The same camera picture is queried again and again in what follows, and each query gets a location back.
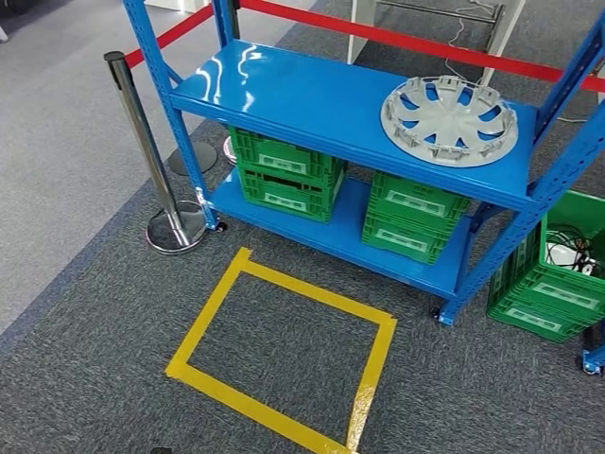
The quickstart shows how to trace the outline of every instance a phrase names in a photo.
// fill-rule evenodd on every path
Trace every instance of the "red barrier rope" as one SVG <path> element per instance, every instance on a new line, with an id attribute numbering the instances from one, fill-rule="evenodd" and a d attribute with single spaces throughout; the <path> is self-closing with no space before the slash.
<path id="1" fill-rule="evenodd" d="M 373 26 L 355 24 L 336 17 L 326 16 L 317 12 L 304 11 L 303 9 L 285 7 L 284 5 L 277 5 L 264 0 L 240 0 L 240 5 L 243 8 L 264 12 L 272 16 L 278 16 L 310 26 L 339 31 L 341 33 L 360 36 L 382 44 L 397 45 L 398 47 L 416 52 L 435 55 L 462 63 L 487 66 L 527 78 L 557 82 L 563 75 L 562 70 L 551 66 L 528 63 L 527 61 L 514 60 L 505 57 L 496 57 L 495 55 L 465 49 L 462 47 L 452 47 L 448 44 L 435 43 L 430 40 Z M 599 79 L 594 76 L 588 77 L 585 79 L 582 88 L 594 92 L 605 92 L 605 79 Z"/>
<path id="2" fill-rule="evenodd" d="M 172 28 L 169 28 L 164 33 L 162 33 L 161 35 L 158 36 L 158 45 L 159 45 L 161 49 L 164 48 L 170 43 L 173 43 L 180 38 L 185 33 L 191 31 L 193 28 L 195 28 L 199 24 L 206 21 L 212 16 L 213 16 L 212 4 L 206 5 L 204 8 L 197 10 L 193 14 L 192 14 L 191 16 L 183 21 L 179 22 L 178 24 L 173 26 Z M 131 68 L 134 68 L 143 60 L 144 59 L 143 58 L 143 52 L 141 52 L 140 49 L 134 50 L 126 55 L 126 64 L 127 64 Z"/>

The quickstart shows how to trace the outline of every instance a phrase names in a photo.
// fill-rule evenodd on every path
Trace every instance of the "blue shelf bottom tier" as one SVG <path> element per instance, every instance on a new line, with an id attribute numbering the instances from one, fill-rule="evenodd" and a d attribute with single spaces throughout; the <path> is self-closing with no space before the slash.
<path id="1" fill-rule="evenodd" d="M 238 170 L 233 169 L 210 198 L 218 212 L 248 222 L 279 236 L 303 243 L 344 260 L 384 274 L 444 298 L 454 296 L 458 272 L 465 265 L 465 249 L 470 217 L 463 217 L 435 265 L 361 243 L 370 185 L 345 179 L 328 223 L 299 218 L 244 199 Z"/>

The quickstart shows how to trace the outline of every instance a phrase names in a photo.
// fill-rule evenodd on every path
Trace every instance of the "table leg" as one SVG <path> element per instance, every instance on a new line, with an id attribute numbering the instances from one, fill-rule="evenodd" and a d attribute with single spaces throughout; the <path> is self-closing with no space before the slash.
<path id="1" fill-rule="evenodd" d="M 374 26 L 376 18 L 376 0 L 353 0 L 351 22 Z M 365 38 L 349 35 L 349 53 L 347 63 L 352 64 L 359 57 L 363 47 L 367 43 Z"/>
<path id="2" fill-rule="evenodd" d="M 487 53 L 496 56 L 501 56 L 505 51 L 506 43 L 508 42 L 512 30 L 519 20 L 521 12 L 525 6 L 526 0 L 512 0 L 510 5 L 506 5 L 501 16 L 499 22 L 496 24 L 493 37 L 490 40 Z M 490 80 L 493 75 L 493 68 L 485 68 L 481 78 L 481 85 L 489 85 Z"/>
<path id="3" fill-rule="evenodd" d="M 8 41 L 8 36 L 0 26 L 0 43 Z"/>

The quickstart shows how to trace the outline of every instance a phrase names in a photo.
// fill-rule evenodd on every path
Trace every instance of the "blue shelf top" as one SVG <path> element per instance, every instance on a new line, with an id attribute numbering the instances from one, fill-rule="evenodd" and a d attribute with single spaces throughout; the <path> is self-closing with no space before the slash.
<path id="1" fill-rule="evenodd" d="M 536 110 L 512 104 L 519 140 L 493 164 L 437 166 L 392 143 L 379 112 L 404 76 L 233 41 L 180 83 L 174 106 L 420 183 L 522 210 Z"/>

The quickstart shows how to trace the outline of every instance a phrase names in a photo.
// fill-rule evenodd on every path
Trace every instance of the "shelf board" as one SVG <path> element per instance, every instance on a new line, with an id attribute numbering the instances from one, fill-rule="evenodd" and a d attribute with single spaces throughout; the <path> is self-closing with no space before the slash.
<path id="1" fill-rule="evenodd" d="M 370 185 L 345 179 L 330 222 L 321 223 L 254 205 L 244 199 L 237 168 L 213 193 L 211 206 L 280 236 L 329 253 L 404 284 L 444 298 L 454 296 L 462 264 L 470 217 L 464 217 L 435 265 L 425 265 L 403 255 L 361 243 L 361 228 L 370 197 Z"/>
<path id="2" fill-rule="evenodd" d="M 522 210 L 536 110 L 511 104 L 519 140 L 493 164 L 437 166 L 392 143 L 380 124 L 385 98 L 406 78 L 260 44 L 232 41 L 170 94 L 185 112 L 256 131 L 498 206 Z"/>

